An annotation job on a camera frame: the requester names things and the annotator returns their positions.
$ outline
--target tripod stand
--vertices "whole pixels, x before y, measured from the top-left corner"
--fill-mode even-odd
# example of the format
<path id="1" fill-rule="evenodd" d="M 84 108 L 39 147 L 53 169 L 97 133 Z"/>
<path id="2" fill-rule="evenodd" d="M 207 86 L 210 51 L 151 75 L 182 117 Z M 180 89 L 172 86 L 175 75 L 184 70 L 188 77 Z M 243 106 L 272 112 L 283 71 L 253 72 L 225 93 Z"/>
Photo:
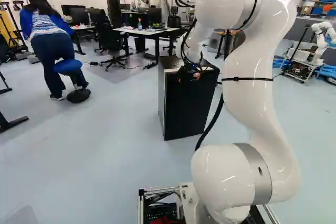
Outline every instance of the tripod stand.
<path id="1" fill-rule="evenodd" d="M 5 77 L 2 75 L 1 72 L 0 72 L 0 77 L 6 85 L 6 89 L 1 89 L 0 94 L 4 94 L 4 93 L 12 91 L 13 89 L 10 88 L 7 85 Z M 15 120 L 9 122 L 5 119 L 4 115 L 0 112 L 0 133 L 3 133 L 5 131 L 17 126 L 18 124 L 21 124 L 21 123 L 27 121 L 27 120 L 29 120 L 29 118 L 27 116 L 23 116 L 22 118 L 18 118 L 18 119 L 15 119 Z"/>
<path id="2" fill-rule="evenodd" d="M 12 91 L 13 89 L 8 86 L 5 77 L 3 76 L 3 74 L 1 72 L 0 72 L 0 78 L 3 80 L 3 82 L 6 85 L 5 89 L 0 89 L 0 94 L 4 94 L 4 93 Z"/>

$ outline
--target computer monitor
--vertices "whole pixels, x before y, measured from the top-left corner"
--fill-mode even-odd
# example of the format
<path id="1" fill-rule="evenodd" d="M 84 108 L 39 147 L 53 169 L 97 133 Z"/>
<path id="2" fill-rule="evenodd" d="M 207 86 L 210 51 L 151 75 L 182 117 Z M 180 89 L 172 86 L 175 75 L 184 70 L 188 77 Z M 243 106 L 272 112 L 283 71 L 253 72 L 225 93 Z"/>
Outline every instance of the computer monitor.
<path id="1" fill-rule="evenodd" d="M 141 13 L 132 13 L 132 17 L 130 19 L 130 25 L 132 27 L 138 27 L 139 19 L 141 19 L 140 23 L 143 29 L 147 29 L 149 25 L 148 15 Z"/>
<path id="2" fill-rule="evenodd" d="M 85 9 L 85 5 L 61 5 L 63 15 L 70 16 L 70 9 L 76 8 L 76 9 Z"/>
<path id="3" fill-rule="evenodd" d="M 106 14 L 104 9 L 95 9 L 95 8 L 89 8 L 85 9 L 91 17 L 91 22 L 93 23 L 101 23 L 106 19 Z"/>
<path id="4" fill-rule="evenodd" d="M 70 9 L 70 15 L 72 17 L 72 23 L 75 25 L 89 24 L 88 11 L 85 9 Z"/>
<path id="5" fill-rule="evenodd" d="M 161 8 L 138 8 L 139 13 L 148 15 L 149 25 L 161 23 Z"/>
<path id="6" fill-rule="evenodd" d="M 130 10 L 131 9 L 131 4 L 120 4 L 120 9 Z"/>

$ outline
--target black stool base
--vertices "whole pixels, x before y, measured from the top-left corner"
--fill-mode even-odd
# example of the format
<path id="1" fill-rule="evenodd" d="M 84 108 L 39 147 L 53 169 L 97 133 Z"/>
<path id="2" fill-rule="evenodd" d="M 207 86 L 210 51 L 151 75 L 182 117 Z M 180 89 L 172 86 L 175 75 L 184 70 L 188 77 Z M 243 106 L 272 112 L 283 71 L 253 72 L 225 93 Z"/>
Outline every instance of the black stool base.
<path id="1" fill-rule="evenodd" d="M 12 90 L 13 90 L 12 88 L 1 89 L 1 90 L 0 90 L 0 94 L 4 94 L 4 93 L 10 92 L 10 91 L 12 91 Z"/>
<path id="2" fill-rule="evenodd" d="M 89 98 L 91 91 L 89 89 L 73 90 L 67 95 L 67 100 L 72 103 L 80 103 Z"/>
<path id="3" fill-rule="evenodd" d="M 23 122 L 26 122 L 27 120 L 29 120 L 29 118 L 27 116 L 23 116 L 22 118 L 18 118 L 18 119 L 15 119 L 11 122 L 1 122 L 0 124 L 0 133 L 3 133 Z"/>

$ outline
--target white desk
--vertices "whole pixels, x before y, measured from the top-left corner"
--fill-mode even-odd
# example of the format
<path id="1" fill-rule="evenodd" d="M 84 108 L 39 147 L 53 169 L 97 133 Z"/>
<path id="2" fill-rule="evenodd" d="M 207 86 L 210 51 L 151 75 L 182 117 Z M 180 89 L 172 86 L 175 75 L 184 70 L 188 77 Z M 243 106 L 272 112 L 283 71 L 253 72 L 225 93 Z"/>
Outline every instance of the white desk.
<path id="1" fill-rule="evenodd" d="M 123 31 L 125 33 L 133 33 L 133 34 L 140 34 L 140 35 L 154 35 L 154 34 L 158 34 L 158 33 L 164 33 L 164 32 L 170 32 L 170 31 L 176 31 L 176 30 L 179 30 L 179 28 L 172 28 L 172 27 L 168 27 L 167 30 L 165 31 L 161 31 L 161 30 L 156 30 L 156 31 L 147 31 L 147 30 L 138 30 L 137 28 L 136 29 L 129 29 L 129 28 L 126 28 L 125 26 L 122 26 L 120 28 L 116 28 L 116 29 L 113 29 L 113 30 L 116 30 L 116 31 Z"/>
<path id="2" fill-rule="evenodd" d="M 146 30 L 138 30 L 136 29 L 127 29 L 127 28 L 115 28 L 113 29 L 115 31 L 121 31 L 124 33 L 129 33 L 129 34 L 138 34 L 138 35 L 146 35 L 146 36 L 151 36 L 151 35 L 155 35 L 155 34 L 159 34 L 159 33 L 163 33 L 164 31 L 146 31 Z"/>
<path id="3" fill-rule="evenodd" d="M 94 29 L 94 26 L 85 26 L 85 27 L 77 27 L 77 26 L 71 26 L 72 30 L 78 31 L 78 30 L 88 30 L 88 29 Z"/>
<path id="4" fill-rule="evenodd" d="M 172 56 L 173 52 L 173 46 L 174 46 L 174 39 L 176 38 L 176 33 L 175 31 L 178 31 L 179 28 L 172 28 L 168 27 L 167 30 L 155 30 L 155 31 L 146 31 L 146 30 L 138 30 L 136 29 L 129 29 L 126 27 L 120 27 L 120 28 L 115 28 L 113 29 L 115 31 L 120 31 L 122 33 L 128 33 L 132 37 L 139 37 L 139 38 L 146 38 L 146 39 L 153 39 L 155 40 L 155 61 L 156 63 L 159 62 L 159 56 L 160 56 L 160 42 L 159 39 L 160 37 L 169 37 L 169 56 Z"/>
<path id="5" fill-rule="evenodd" d="M 71 29 L 75 32 L 75 42 L 77 45 L 77 50 L 75 50 L 75 52 L 81 55 L 85 55 L 85 53 L 82 51 L 82 47 L 80 46 L 78 31 L 93 30 L 93 33 L 96 33 L 96 28 L 94 26 L 85 26 L 85 27 L 71 26 Z"/>

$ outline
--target black desk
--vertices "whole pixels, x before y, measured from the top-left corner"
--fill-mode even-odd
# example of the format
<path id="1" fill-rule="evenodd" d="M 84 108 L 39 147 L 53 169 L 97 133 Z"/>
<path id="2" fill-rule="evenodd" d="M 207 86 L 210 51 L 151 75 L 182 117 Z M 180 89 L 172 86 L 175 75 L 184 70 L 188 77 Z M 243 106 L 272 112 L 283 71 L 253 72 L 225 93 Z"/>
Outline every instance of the black desk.
<path id="1" fill-rule="evenodd" d="M 160 56 L 160 38 L 169 38 L 169 47 L 170 47 L 169 56 L 172 56 L 174 41 L 177 38 L 177 36 L 179 36 L 181 33 L 179 28 L 168 28 L 165 31 L 159 31 L 159 30 L 139 31 L 138 29 L 127 29 L 127 28 L 121 27 L 121 28 L 115 28 L 113 30 L 120 31 L 123 33 L 128 33 L 132 37 L 139 37 L 139 38 L 155 40 L 155 57 L 153 57 L 153 60 L 155 60 L 156 65 L 159 62 L 159 56 Z"/>
<path id="2" fill-rule="evenodd" d="M 79 41 L 79 31 L 83 31 L 83 30 L 87 30 L 87 31 L 91 31 L 94 35 L 96 35 L 96 28 L 94 26 L 85 26 L 85 27 L 76 27 L 76 26 L 72 26 L 71 29 L 75 32 L 74 34 L 74 39 L 75 39 L 75 43 L 77 45 L 77 50 L 75 50 L 76 53 L 81 54 L 81 55 L 85 55 L 85 53 L 82 51 L 82 48 L 80 46 L 80 41 Z"/>

